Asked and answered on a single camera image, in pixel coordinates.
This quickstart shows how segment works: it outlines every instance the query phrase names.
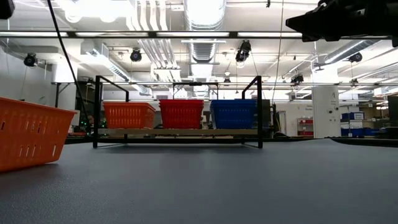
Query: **shelf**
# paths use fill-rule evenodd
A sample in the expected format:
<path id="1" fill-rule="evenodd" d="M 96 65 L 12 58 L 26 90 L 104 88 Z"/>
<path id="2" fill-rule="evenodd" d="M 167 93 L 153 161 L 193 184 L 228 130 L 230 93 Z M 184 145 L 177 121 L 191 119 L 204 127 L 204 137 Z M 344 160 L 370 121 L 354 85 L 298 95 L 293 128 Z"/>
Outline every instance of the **shelf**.
<path id="1" fill-rule="evenodd" d="M 256 135 L 256 129 L 99 129 L 98 134 Z"/>

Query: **black metal rack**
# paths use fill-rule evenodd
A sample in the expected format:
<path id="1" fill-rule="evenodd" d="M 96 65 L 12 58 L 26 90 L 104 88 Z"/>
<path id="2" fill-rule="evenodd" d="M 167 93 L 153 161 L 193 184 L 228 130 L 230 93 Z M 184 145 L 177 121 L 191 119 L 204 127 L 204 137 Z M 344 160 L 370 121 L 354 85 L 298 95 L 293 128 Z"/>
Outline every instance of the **black metal rack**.
<path id="1" fill-rule="evenodd" d="M 257 76 L 242 92 L 242 99 L 245 99 L 245 92 L 250 89 L 254 84 L 257 84 L 257 113 L 258 113 L 258 127 L 257 129 L 242 129 L 242 130 L 233 130 L 233 129 L 210 129 L 210 130 L 186 130 L 186 129 L 100 129 L 100 110 L 101 110 L 101 102 L 102 102 L 102 91 L 103 91 L 103 82 L 110 83 L 111 85 L 119 88 L 122 91 L 126 92 L 126 102 L 129 102 L 129 92 L 114 82 L 102 77 L 100 75 L 96 76 L 95 79 L 95 114 L 94 114 L 94 135 L 93 135 L 93 147 L 97 148 L 98 143 L 120 143 L 120 144 L 142 144 L 142 143 L 151 143 L 151 144 L 236 144 L 242 143 L 251 147 L 258 147 L 262 149 L 263 143 L 263 128 L 262 128 L 262 85 L 261 85 L 261 76 Z M 174 83 L 175 85 L 207 85 L 207 83 Z M 123 138 L 101 138 L 100 134 L 124 134 Z M 171 134 L 181 134 L 181 135 L 225 135 L 230 133 L 230 135 L 255 135 L 257 136 L 257 146 L 253 146 L 247 144 L 244 137 L 238 139 L 218 139 L 218 138 L 204 138 L 204 139 L 195 139 L 195 138 L 128 138 L 128 134 L 156 134 L 156 133 L 171 133 Z"/>

